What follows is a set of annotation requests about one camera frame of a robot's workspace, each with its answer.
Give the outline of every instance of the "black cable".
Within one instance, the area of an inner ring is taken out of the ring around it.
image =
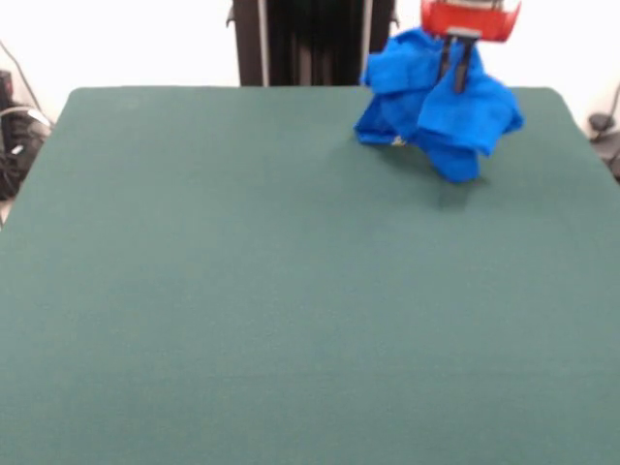
[[[613,113],[618,109],[618,100],[620,99],[620,84],[616,87],[616,93],[613,96],[613,104],[611,104],[611,111],[609,112],[609,118],[607,124],[611,123],[611,119],[613,118]]]
[[[2,40],[0,40],[0,48],[2,48],[2,50],[9,57],[9,59],[13,61],[13,64],[15,65],[15,68],[17,69],[17,73],[19,74],[19,77],[21,78],[21,81],[23,82],[23,85],[26,87],[26,90],[30,94],[30,99],[32,100],[33,104],[35,104],[35,107],[37,108],[37,110],[42,111],[41,105],[39,104],[39,100],[37,100],[37,96],[32,91],[32,87],[30,87],[30,83],[28,82],[28,79],[26,79],[26,75],[23,73],[23,70],[21,69],[21,65],[19,64],[17,59],[13,56],[13,54],[9,51],[9,49],[4,45]]]
[[[620,159],[620,148],[618,148],[615,152],[613,152],[613,155],[611,155],[611,158],[605,162],[607,164],[607,167],[611,170],[611,172],[613,172],[613,165],[618,161],[618,159]]]

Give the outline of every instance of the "green table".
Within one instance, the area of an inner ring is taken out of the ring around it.
[[[618,465],[620,192],[517,93],[466,186],[362,89],[74,93],[0,233],[0,464]]]

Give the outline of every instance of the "crumpled cloth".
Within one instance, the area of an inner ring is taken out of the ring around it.
[[[490,157],[524,118],[509,88],[484,72],[476,48],[463,93],[454,90],[461,44],[452,45],[449,71],[437,82],[442,45],[413,29],[371,54],[361,81],[374,98],[355,130],[361,143],[417,145],[445,179],[465,182],[480,176],[479,154]]]

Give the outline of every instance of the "blue cloth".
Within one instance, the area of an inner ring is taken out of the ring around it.
[[[371,54],[361,81],[375,96],[355,129],[362,143],[415,144],[443,177],[464,182],[480,175],[479,154],[489,157],[524,121],[512,92],[484,72],[477,49],[463,93],[454,91],[461,44],[452,46],[449,71],[437,82],[442,44],[413,29]]]

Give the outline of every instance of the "white wall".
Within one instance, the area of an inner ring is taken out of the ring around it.
[[[3,20],[0,37],[52,117],[79,86],[238,85],[233,26],[225,28],[230,0],[0,4],[15,20]],[[398,11],[402,27],[419,24],[419,0],[398,0]],[[524,0],[509,43],[481,46],[486,67],[509,85],[554,87],[585,127],[590,112],[608,110],[620,80],[618,17],[611,0]]]

